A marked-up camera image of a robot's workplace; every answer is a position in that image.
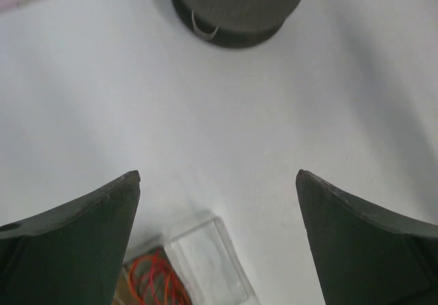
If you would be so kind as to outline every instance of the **hole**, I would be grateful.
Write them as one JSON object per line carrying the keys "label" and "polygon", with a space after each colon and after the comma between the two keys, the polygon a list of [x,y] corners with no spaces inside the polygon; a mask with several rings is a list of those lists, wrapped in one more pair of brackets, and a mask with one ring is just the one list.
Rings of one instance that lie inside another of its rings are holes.
{"label": "hole", "polygon": [[0,232],[15,230],[16,228],[19,228],[20,226],[21,226],[20,223],[6,224],[3,226],[0,226]]}

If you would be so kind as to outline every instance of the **dark gray spool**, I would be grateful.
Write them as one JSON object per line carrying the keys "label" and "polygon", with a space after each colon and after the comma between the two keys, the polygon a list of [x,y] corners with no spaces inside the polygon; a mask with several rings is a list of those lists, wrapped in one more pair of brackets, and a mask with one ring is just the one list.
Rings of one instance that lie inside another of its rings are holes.
{"label": "dark gray spool", "polygon": [[198,37],[234,49],[271,38],[300,1],[172,0],[180,19]]}

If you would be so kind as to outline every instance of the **white surface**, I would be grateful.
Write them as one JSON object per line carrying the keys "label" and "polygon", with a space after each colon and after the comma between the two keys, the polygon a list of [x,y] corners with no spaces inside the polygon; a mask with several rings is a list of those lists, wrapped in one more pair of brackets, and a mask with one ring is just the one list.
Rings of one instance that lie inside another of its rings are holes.
{"label": "white surface", "polygon": [[0,224],[139,169],[132,246],[211,208],[262,304],[323,304],[299,168],[438,222],[437,3],[303,0],[246,51],[192,37],[170,0],[2,14]]}

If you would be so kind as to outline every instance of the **red wire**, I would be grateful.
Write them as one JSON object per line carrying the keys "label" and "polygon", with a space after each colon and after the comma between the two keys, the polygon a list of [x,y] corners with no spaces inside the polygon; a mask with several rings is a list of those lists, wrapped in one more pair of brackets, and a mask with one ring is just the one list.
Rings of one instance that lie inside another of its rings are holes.
{"label": "red wire", "polygon": [[[157,251],[157,253],[154,256],[144,255],[141,256],[140,258],[137,258],[133,262],[128,273],[128,285],[130,292],[137,299],[137,301],[139,301],[140,305],[146,305],[144,298],[146,297],[147,290],[149,287],[151,288],[153,300],[156,305],[167,305],[167,300],[168,300],[167,295],[169,292],[172,292],[172,305],[175,305],[175,301],[177,301],[177,305],[190,305],[191,301],[187,296],[183,284],[178,279],[177,275],[173,271],[170,264],[165,259],[160,258],[159,254],[160,251]],[[134,278],[134,271],[136,270],[139,263],[141,263],[142,261],[151,262],[150,272],[143,274],[138,280],[136,280]],[[156,280],[159,276],[163,276],[163,279],[166,278],[168,279],[166,286],[164,287],[165,304],[162,304],[157,298],[158,291],[160,290],[160,287],[162,286],[162,282],[164,282],[164,280],[161,280],[161,282],[157,286],[157,290],[154,289],[154,285],[153,285],[154,280]],[[140,290],[138,292],[135,292],[135,290],[133,289],[133,285],[140,289],[142,282],[144,281],[145,278],[148,277],[149,280],[146,283],[144,289],[142,290],[142,297],[140,298]]]}

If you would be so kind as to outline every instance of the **transparent container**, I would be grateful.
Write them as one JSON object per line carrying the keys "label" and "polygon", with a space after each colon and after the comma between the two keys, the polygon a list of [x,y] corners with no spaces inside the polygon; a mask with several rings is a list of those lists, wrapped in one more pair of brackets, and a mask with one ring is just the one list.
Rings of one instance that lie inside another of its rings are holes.
{"label": "transparent container", "polygon": [[[219,217],[194,217],[145,246],[163,246],[193,305],[260,305]],[[126,259],[145,253],[145,246]]]}

